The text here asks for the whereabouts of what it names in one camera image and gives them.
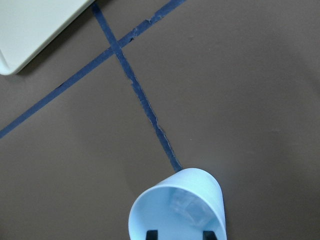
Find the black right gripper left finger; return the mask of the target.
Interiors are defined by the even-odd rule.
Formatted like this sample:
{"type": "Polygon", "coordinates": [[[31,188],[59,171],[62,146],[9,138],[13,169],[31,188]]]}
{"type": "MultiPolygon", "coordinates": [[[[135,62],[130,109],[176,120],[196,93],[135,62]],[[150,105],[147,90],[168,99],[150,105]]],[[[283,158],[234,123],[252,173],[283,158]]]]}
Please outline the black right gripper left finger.
{"type": "Polygon", "coordinates": [[[158,230],[148,230],[145,236],[146,240],[158,240],[158,230]]]}

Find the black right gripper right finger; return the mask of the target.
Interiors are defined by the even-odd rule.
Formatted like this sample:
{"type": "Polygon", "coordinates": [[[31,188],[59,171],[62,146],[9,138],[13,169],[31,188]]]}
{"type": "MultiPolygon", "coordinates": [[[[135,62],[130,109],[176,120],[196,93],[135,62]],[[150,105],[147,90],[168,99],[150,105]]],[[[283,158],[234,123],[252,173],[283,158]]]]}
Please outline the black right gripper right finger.
{"type": "Polygon", "coordinates": [[[214,231],[204,230],[202,233],[203,240],[217,240],[217,236],[214,231]]]}

